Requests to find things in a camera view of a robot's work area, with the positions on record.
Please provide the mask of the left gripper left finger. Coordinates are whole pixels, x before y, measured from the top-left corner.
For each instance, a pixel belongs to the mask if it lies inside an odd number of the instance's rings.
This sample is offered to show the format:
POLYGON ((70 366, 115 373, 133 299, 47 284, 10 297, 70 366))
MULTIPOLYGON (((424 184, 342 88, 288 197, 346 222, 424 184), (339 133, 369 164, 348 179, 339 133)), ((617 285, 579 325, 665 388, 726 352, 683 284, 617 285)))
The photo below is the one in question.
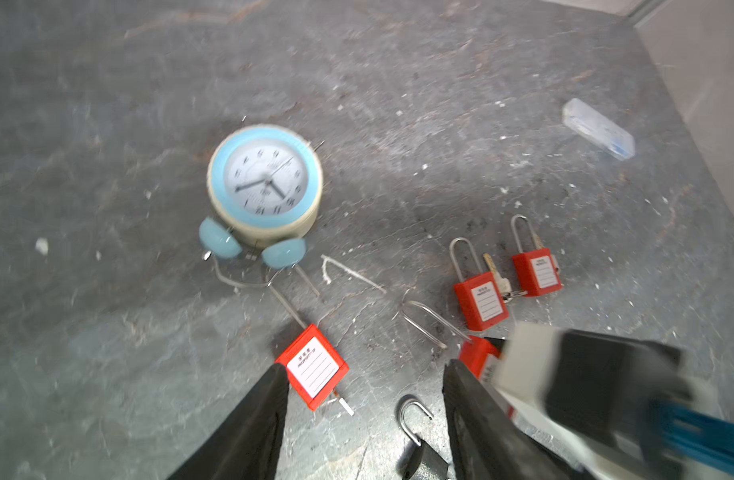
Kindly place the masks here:
POLYGON ((285 367, 273 364, 172 479, 273 479, 288 405, 285 367))

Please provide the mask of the red padlock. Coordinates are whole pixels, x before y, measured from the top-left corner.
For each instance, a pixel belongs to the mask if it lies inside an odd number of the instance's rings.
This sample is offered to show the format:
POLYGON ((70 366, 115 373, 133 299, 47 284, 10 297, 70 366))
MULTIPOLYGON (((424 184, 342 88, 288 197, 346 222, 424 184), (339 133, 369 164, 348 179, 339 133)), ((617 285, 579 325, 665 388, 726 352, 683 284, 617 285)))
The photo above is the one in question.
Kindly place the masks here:
POLYGON ((483 332, 492 326, 507 320, 510 313, 497 281, 491 271, 485 271, 471 241, 465 237, 454 238, 449 244, 449 255, 459 280, 454 285, 460 309, 467 327, 475 332, 483 332), (470 250, 479 273, 472 278, 463 277, 456 257, 455 246, 465 243, 470 250))
POLYGON ((446 343, 421 326, 409 315, 409 309, 411 307, 419 309, 429 315, 437 323, 450 330, 454 335, 465 340, 461 346, 459 360, 468 367, 478 380, 483 378, 488 369, 492 369, 496 366, 500 357, 500 350, 488 339, 469 335, 424 303, 415 300, 403 300, 399 310, 400 316, 423 336, 433 342, 437 347, 440 349, 448 348, 446 343))
POLYGON ((514 215, 510 221, 518 253, 512 257, 524 297, 540 297, 563 289, 559 267, 551 250, 546 248, 524 215, 514 215), (517 221, 523 220, 529 230, 534 248, 526 251, 517 231, 517 221))
POLYGON ((303 329, 302 333, 277 357, 286 368, 288 380, 306 406, 315 412, 330 397, 350 416, 354 410, 337 392, 349 366, 314 324, 305 322, 297 310, 271 283, 268 288, 303 329))

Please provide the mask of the silver allen key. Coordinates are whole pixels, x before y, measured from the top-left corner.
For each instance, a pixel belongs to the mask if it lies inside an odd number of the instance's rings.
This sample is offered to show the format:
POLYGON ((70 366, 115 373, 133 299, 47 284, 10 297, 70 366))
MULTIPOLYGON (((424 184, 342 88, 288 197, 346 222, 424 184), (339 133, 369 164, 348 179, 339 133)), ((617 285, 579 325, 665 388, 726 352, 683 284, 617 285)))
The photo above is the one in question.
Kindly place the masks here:
POLYGON ((353 270, 346 266, 345 264, 337 261, 336 259, 322 254, 320 256, 322 263, 321 263, 321 274, 322 279, 325 282, 326 285, 331 285, 333 282, 332 277, 329 275, 328 267, 334 266, 336 269, 339 269, 343 271, 345 274, 347 274, 352 279, 357 279, 367 285, 369 285, 371 288, 374 288, 378 291, 380 291, 383 294, 387 294, 388 291, 381 285, 377 284, 376 282, 372 281, 371 279, 365 277, 360 272, 353 270))

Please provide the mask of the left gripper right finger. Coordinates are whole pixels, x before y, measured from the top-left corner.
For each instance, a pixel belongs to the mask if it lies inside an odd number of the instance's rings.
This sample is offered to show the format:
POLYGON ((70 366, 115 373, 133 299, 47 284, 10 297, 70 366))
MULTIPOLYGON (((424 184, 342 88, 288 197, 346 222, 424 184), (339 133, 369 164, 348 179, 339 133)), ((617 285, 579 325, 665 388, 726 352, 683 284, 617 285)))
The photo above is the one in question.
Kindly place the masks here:
POLYGON ((590 479, 519 430, 459 360, 449 361, 442 387, 458 479, 590 479))

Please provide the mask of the small black padlock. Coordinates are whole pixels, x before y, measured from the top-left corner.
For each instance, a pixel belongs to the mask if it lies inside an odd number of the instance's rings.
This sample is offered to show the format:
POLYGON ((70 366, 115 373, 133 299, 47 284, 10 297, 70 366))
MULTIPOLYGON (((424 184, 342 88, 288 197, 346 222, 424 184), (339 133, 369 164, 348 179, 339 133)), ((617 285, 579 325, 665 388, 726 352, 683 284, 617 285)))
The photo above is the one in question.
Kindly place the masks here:
POLYGON ((407 395, 399 401, 396 408, 396 420, 412 446, 402 478, 404 480, 446 480, 449 472, 447 461, 416 434, 406 421, 406 412, 411 406, 417 407, 429 420, 434 419, 433 413, 416 396, 407 395))

